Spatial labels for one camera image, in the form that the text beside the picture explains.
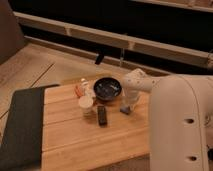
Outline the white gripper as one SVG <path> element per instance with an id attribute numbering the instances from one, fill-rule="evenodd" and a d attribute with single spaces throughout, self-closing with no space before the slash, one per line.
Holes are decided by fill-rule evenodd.
<path id="1" fill-rule="evenodd" d="M 126 107 L 134 107 L 139 100 L 139 92 L 133 89 L 123 89 L 123 104 Z"/>

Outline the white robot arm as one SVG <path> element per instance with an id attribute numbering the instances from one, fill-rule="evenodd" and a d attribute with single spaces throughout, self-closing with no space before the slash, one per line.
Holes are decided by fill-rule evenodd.
<path id="1" fill-rule="evenodd" d="M 121 81 L 124 106 L 148 92 L 151 171 L 209 171 L 205 122 L 213 115 L 213 75 L 149 76 L 140 69 Z"/>

